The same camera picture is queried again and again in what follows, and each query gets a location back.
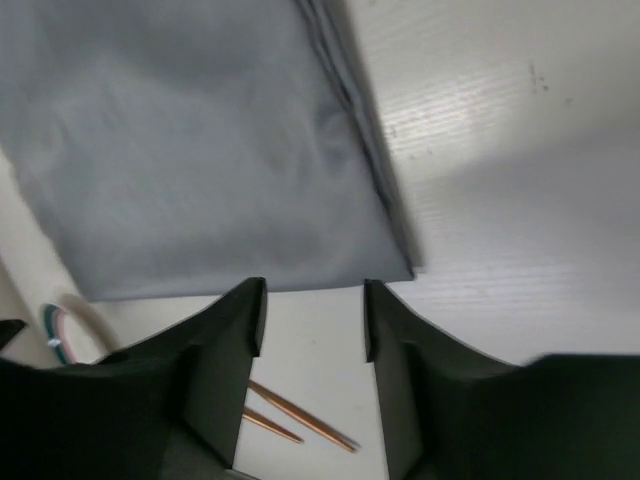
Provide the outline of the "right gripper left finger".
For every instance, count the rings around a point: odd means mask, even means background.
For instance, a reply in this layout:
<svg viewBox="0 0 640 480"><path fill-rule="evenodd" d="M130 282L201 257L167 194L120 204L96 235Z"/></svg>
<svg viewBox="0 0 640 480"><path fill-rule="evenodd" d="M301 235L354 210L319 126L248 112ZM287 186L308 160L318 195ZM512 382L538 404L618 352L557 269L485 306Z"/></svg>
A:
<svg viewBox="0 0 640 480"><path fill-rule="evenodd" d="M206 309L94 364L1 363L5 479L235 479L267 289Z"/></svg>

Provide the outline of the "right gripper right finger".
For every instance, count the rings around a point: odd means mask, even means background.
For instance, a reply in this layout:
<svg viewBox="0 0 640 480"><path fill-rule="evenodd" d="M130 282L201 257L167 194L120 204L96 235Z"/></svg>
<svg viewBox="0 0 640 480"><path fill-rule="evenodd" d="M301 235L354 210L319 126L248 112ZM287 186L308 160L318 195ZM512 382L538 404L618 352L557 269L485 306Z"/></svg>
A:
<svg viewBox="0 0 640 480"><path fill-rule="evenodd" d="M393 479L635 479L639 359L551 354L522 366L420 317L384 283L363 290Z"/></svg>

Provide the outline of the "grey cloth placemat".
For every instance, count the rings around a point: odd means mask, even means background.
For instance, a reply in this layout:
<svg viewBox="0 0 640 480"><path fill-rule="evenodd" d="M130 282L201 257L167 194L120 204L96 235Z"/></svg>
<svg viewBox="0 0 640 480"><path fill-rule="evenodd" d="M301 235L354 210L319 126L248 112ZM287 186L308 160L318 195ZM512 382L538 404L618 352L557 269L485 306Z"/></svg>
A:
<svg viewBox="0 0 640 480"><path fill-rule="evenodd" d="M1 147L93 301L414 276L339 1L5 1Z"/></svg>

